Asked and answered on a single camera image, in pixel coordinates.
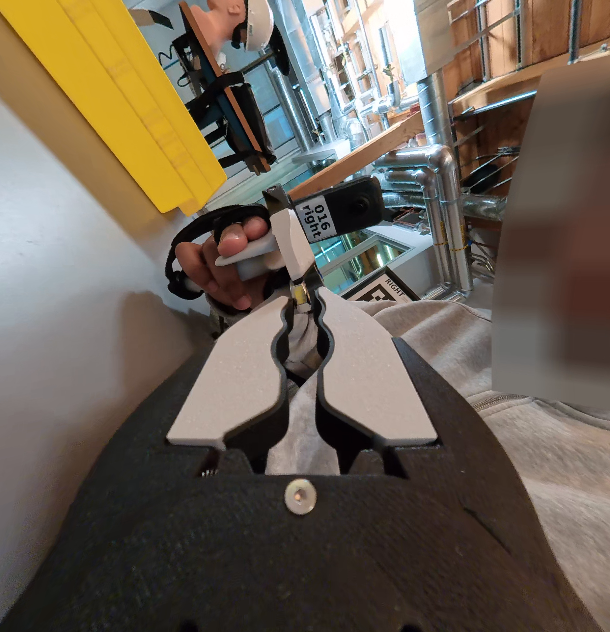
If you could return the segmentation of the white hard hat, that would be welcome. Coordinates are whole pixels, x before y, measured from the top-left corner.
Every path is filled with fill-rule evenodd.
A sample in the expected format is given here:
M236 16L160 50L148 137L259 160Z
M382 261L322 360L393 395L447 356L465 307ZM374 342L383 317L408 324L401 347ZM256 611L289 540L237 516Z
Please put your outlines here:
M260 52L269 46L275 19L268 1L245 1L245 50Z

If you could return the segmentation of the black-white marker board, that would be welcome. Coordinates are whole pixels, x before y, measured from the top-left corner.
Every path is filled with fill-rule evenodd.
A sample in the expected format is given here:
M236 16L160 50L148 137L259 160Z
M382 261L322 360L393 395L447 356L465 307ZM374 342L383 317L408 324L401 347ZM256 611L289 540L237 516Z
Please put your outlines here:
M421 298L388 266L370 273L341 292L350 301L410 303Z

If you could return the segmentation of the standing desk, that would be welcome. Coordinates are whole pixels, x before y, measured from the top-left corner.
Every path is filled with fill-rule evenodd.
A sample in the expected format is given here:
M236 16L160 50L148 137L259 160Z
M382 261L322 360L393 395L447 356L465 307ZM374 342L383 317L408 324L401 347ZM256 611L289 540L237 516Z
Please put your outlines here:
M211 50L206 38L211 25L208 10L185 1L179 8L184 35L174 40L174 47L196 92L186 104L189 114L201 131L215 125L205 135L209 146L225 141L230 147L230 154L218 158L223 169L243 162L256 175L270 171L276 156L251 85L243 72L222 69L218 56L223 49L217 54ZM235 41L227 44L235 47ZM245 49L244 43L239 47Z

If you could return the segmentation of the yellow plastic bin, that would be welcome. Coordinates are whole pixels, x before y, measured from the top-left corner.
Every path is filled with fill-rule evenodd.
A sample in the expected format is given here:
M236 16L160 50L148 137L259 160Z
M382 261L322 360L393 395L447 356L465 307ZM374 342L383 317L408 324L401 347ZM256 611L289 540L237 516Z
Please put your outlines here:
M191 216L225 183L122 1L0 1L0 13L158 211Z

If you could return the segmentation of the silver ventilation ducts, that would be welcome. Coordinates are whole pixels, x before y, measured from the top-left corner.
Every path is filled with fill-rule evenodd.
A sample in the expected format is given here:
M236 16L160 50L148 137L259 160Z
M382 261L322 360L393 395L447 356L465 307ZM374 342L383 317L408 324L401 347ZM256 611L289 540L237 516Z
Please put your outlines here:
M390 14L401 71L418 88L427 145L391 151L374 162L380 167L416 168L436 181L438 211L432 222L434 249L441 263L441 281L429 300L460 300L473 290L470 250L464 222L458 155L443 79L443 67L478 39L453 44L451 1L393 1Z

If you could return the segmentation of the wooden post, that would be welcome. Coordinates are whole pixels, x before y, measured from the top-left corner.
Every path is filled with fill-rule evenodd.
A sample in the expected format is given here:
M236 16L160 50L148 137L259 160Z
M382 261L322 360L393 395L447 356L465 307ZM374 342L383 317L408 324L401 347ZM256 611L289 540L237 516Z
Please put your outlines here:
M423 131L424 124L421 114L414 113L297 185L288 194L293 200L297 200L338 185L354 173L375 162L382 155L399 146L406 146L411 138Z

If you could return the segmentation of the person's right hand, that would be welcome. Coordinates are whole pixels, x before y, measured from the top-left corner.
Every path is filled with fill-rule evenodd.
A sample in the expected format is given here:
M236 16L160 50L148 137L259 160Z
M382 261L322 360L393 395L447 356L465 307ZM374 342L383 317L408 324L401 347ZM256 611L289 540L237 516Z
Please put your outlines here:
M214 233L201 244L182 242L175 248L175 256L188 278L207 296L229 310L254 309L264 301L264 287L268 276L242 281L233 265L219 267L216 259L232 257L251 241L262 238L268 224L262 217L248 217L242 223L226 227L216 242Z

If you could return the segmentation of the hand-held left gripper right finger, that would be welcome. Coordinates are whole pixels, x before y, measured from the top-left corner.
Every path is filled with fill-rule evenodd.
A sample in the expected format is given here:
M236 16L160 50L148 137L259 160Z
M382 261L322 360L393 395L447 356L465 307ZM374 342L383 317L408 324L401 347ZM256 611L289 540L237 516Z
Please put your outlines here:
M325 410L376 447L431 444L437 432L392 336L354 302L318 289L319 332L329 351L318 370Z

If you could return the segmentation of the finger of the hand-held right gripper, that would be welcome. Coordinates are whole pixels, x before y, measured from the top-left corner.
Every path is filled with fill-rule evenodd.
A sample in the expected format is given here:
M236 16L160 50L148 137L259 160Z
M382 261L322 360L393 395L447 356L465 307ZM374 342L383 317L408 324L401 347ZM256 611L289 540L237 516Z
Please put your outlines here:
M292 282L304 282L313 303L315 291L323 285L323 281L297 215L292 209L273 214L271 228L290 278L290 287Z
M281 184L264 189L263 199L269 214L276 214L292 207L292 200Z

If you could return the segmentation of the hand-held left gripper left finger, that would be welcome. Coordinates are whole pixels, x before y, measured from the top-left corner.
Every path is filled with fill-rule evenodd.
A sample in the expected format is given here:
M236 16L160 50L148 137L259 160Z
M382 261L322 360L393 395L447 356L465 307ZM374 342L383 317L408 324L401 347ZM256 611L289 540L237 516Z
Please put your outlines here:
M268 451L289 423L283 366L291 299L262 303L217 340L174 424L170 444Z

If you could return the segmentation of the mannequin head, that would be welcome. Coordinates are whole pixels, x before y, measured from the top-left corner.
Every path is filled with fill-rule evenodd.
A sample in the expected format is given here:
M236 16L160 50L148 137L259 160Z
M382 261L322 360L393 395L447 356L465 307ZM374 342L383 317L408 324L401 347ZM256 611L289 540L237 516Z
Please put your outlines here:
M235 41L235 47L247 39L246 1L207 1L207 19L210 22L206 36L211 50L217 54L226 43Z

